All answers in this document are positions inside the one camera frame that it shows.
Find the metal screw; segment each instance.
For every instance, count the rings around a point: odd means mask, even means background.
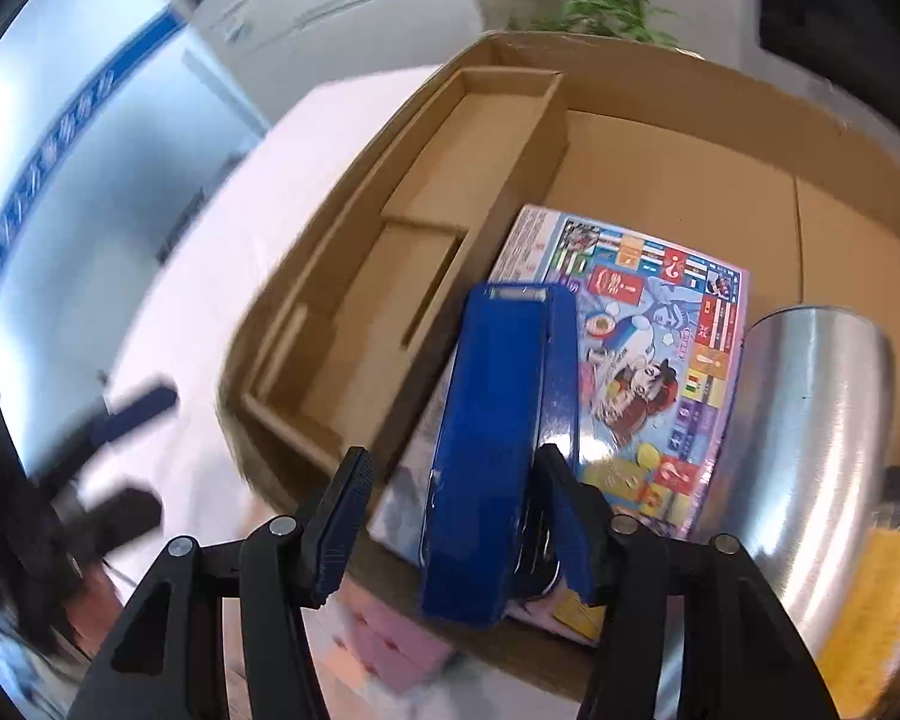
[[[180,536],[170,542],[167,552],[174,557],[183,557],[194,548],[194,543],[187,536]]]
[[[729,533],[721,533],[714,538],[713,545],[717,548],[717,552],[723,552],[725,555],[736,555],[740,551],[740,542],[736,536],[730,536]]]
[[[639,524],[633,517],[629,517],[627,514],[617,514],[616,517],[613,517],[613,519],[610,520],[610,527],[615,533],[619,533],[621,536],[632,536],[636,533]]]
[[[293,517],[277,517],[271,522],[271,533],[274,536],[287,536],[296,530],[296,520]]]

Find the cardboard divider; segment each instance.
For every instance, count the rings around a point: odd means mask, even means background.
[[[559,74],[453,74],[320,241],[261,348],[247,410],[326,473],[365,445],[383,478],[406,437],[394,415],[406,373],[429,337],[448,350],[466,289],[525,201],[509,187],[540,164],[552,173],[565,137]],[[549,179],[533,176],[538,195]]]

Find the cardboard box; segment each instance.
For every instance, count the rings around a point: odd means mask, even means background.
[[[354,161],[234,338],[221,423],[276,509],[324,484],[348,442],[373,450],[384,482],[446,363],[466,289],[525,203],[742,266],[750,322],[801,302],[872,319],[895,351],[888,460],[900,463],[896,162],[823,110],[679,52],[498,33],[444,66]],[[418,570],[365,533],[348,570],[416,616]],[[427,624],[583,696],[586,647],[509,620],[488,632]]]

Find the stainless steel tumbler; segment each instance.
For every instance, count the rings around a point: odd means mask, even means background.
[[[812,653],[850,587],[892,413],[893,352],[872,322],[796,306],[746,333],[727,435],[690,538],[738,536]],[[660,717],[679,694],[682,636],[672,628]]]

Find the blue stripe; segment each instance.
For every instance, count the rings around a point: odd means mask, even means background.
[[[26,218],[80,134],[137,68],[184,25],[170,9],[157,15],[117,49],[60,111],[39,145],[26,158],[0,208],[0,279]]]

